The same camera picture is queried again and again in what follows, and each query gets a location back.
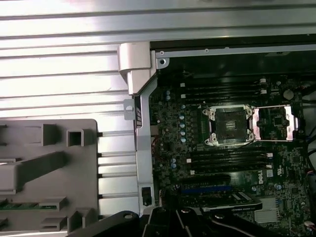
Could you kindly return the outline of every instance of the circuit board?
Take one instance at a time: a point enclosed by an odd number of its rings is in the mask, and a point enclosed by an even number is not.
[[[288,75],[211,82],[180,77],[158,85],[150,97],[156,204],[162,205],[161,197],[168,192],[180,205],[209,207],[219,200],[225,205],[241,192],[260,200],[262,209],[243,209],[236,215],[281,234],[311,235],[304,226],[311,214],[299,88],[300,79]],[[262,107],[257,123],[261,140],[246,140],[241,146],[207,145],[211,125],[205,110],[240,104]],[[292,140],[286,139],[285,105],[299,123]],[[235,128],[231,121],[226,125],[228,130]]]

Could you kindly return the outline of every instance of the cpu socket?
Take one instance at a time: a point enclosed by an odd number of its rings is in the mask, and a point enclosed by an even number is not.
[[[258,126],[259,111],[283,108],[284,118],[288,121],[286,136],[279,139],[266,139],[261,136]],[[204,143],[209,146],[238,146],[249,142],[290,142],[293,132],[298,130],[298,119],[292,114],[290,105],[253,107],[251,105],[213,106],[202,113],[209,118],[210,137]],[[275,126],[282,126],[282,119],[274,118]]]
[[[252,129],[253,107],[250,105],[213,106],[203,110],[209,117],[209,146],[235,146],[255,139]]]

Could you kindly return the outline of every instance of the capacitor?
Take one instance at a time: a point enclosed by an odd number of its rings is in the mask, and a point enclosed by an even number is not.
[[[282,189],[282,185],[281,184],[275,184],[275,189],[276,190],[281,190]]]

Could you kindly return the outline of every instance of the chip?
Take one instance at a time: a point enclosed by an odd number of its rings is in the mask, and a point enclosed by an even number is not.
[[[216,112],[216,136],[219,143],[245,141],[247,139],[246,111]]]
[[[292,188],[291,191],[292,194],[298,194],[298,188]]]
[[[275,118],[275,126],[280,126],[280,125],[282,125],[282,124],[283,124],[282,118],[276,117],[276,118]]]

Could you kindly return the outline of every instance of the white label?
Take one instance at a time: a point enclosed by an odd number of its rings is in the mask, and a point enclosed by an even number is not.
[[[267,177],[268,177],[268,178],[273,177],[273,170],[271,170],[271,169],[268,169],[268,170],[267,170]]]

